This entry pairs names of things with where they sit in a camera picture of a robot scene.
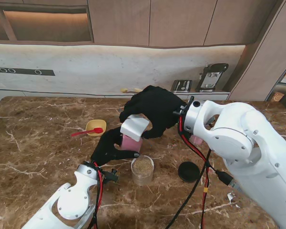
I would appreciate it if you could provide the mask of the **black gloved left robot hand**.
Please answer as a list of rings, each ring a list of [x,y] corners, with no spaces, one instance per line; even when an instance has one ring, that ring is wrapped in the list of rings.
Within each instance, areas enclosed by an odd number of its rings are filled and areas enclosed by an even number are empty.
[[[91,162],[96,163],[99,167],[112,160],[138,158],[140,154],[132,150],[120,150],[115,145],[121,146],[122,134],[121,128],[110,129],[100,138],[92,156]]]

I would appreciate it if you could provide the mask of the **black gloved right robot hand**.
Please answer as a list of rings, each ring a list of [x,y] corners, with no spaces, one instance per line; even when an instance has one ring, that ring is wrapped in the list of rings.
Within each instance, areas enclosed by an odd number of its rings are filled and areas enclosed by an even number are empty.
[[[161,137],[166,129],[178,122],[174,112],[186,106],[186,102],[172,92],[161,87],[147,86],[143,91],[135,94],[124,105],[119,119],[124,122],[130,115],[145,115],[152,123],[152,129],[145,131],[145,139]]]

